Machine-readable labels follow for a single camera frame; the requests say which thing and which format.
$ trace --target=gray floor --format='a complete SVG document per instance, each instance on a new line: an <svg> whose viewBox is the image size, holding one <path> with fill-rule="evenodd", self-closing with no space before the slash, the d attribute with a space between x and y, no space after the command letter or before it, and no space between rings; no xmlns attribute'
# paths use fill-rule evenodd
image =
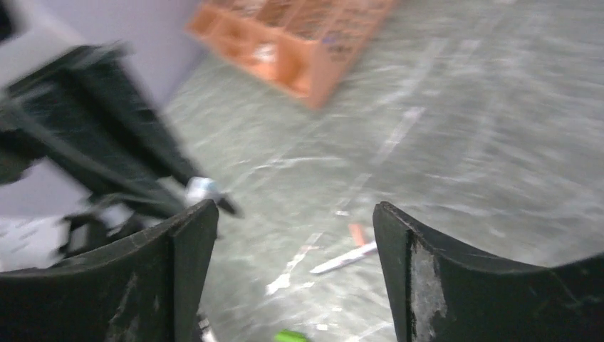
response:
<svg viewBox="0 0 604 342"><path fill-rule="evenodd" d="M519 261L602 251L603 17L600 0L407 1L318 113L203 62L167 117L247 214L221 218L202 299L220 341L394 341L377 256L308 273L381 200Z"/></svg>

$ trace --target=gray wall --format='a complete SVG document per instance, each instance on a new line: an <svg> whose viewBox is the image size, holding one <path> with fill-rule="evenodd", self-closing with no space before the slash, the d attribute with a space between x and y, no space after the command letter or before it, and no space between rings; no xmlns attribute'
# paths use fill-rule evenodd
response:
<svg viewBox="0 0 604 342"><path fill-rule="evenodd" d="M134 76L164 106L203 56L184 25L200 0L38 0L91 43L132 43Z"/></svg>

